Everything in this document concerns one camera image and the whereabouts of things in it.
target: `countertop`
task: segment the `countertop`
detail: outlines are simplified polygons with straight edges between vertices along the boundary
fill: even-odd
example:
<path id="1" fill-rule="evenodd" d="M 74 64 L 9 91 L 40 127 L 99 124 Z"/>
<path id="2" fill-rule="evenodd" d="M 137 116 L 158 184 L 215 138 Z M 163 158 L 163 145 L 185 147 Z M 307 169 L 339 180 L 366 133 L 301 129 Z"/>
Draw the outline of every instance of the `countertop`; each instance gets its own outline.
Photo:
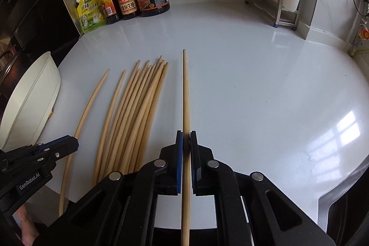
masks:
<path id="1" fill-rule="evenodd" d="M 102 87 L 79 138 L 67 197 L 92 188 L 97 146 L 123 69 L 137 62 L 169 70 L 145 162 L 175 142 L 182 128 L 182 49 L 189 61 L 191 130 L 234 171 L 264 173 L 311 219 L 318 200 L 368 156 L 369 88 L 354 61 L 330 46 L 275 29 L 243 3 L 172 5 L 162 15 L 103 26 L 84 35 L 59 66 L 54 115 L 39 142 L 73 135 L 104 72 Z M 65 159 L 47 184 L 60 192 Z M 181 197 L 160 196 L 155 226 L 180 228 Z M 212 196 L 191 199 L 191 228 L 214 228 Z"/>

